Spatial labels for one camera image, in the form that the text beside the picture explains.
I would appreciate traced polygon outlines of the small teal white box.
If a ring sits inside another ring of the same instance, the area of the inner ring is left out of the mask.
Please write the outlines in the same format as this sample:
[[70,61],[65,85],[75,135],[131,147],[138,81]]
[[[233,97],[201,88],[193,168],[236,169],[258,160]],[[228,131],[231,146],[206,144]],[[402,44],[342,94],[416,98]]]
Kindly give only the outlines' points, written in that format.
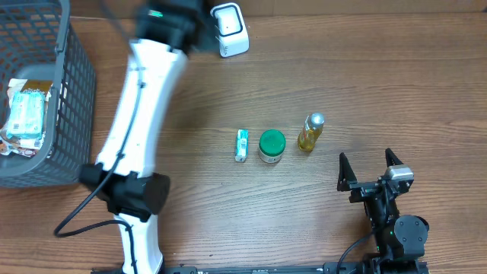
[[248,156],[249,132],[247,129],[238,129],[235,142],[234,158],[236,162],[245,162]]

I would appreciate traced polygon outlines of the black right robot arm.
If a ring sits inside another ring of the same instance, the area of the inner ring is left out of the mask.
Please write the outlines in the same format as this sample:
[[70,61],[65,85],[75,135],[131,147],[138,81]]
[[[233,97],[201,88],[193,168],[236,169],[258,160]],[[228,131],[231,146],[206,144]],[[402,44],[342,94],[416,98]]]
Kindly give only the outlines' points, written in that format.
[[391,149],[385,151],[387,169],[375,181],[360,183],[344,153],[339,155],[337,190],[349,192],[349,202],[362,202],[378,247],[386,261],[413,261],[425,254],[429,224],[416,215],[400,215],[396,198],[408,193],[412,169]]

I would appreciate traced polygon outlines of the green lid white jar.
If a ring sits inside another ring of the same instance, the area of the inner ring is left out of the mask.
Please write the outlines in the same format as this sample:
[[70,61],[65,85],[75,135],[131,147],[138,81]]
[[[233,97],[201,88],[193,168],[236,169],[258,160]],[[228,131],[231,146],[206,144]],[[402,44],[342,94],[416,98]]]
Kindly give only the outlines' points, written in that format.
[[265,131],[259,139],[259,157],[268,164],[279,162],[285,151],[286,139],[277,129]]

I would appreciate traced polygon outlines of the yellow liquid bottle silver cap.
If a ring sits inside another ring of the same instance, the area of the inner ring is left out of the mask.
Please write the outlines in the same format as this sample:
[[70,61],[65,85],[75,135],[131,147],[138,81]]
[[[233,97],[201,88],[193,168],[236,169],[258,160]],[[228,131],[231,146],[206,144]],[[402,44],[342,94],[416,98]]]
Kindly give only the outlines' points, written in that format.
[[322,113],[311,113],[306,117],[304,126],[298,136],[298,147],[302,151],[313,151],[323,132],[325,117]]

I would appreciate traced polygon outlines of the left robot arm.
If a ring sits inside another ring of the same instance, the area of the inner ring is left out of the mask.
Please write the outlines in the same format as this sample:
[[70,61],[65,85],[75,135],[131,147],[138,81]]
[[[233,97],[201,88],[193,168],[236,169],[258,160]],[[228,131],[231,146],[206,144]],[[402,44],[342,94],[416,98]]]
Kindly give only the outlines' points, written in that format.
[[113,124],[96,161],[79,180],[107,204],[123,243],[118,273],[163,273],[158,214],[170,178],[155,173],[155,149],[174,89],[193,51],[218,51],[218,22],[207,1],[148,1],[135,33]]

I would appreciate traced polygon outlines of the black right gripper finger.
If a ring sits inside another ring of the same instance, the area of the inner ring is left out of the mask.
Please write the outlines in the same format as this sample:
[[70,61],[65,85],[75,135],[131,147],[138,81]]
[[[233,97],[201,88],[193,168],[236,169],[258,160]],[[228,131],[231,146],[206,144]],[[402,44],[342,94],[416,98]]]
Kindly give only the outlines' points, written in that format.
[[339,155],[339,177],[337,181],[337,190],[340,192],[349,191],[352,184],[356,184],[357,178],[349,163],[345,153]]
[[387,148],[385,150],[385,158],[388,167],[403,164],[402,161],[393,153],[391,148]]

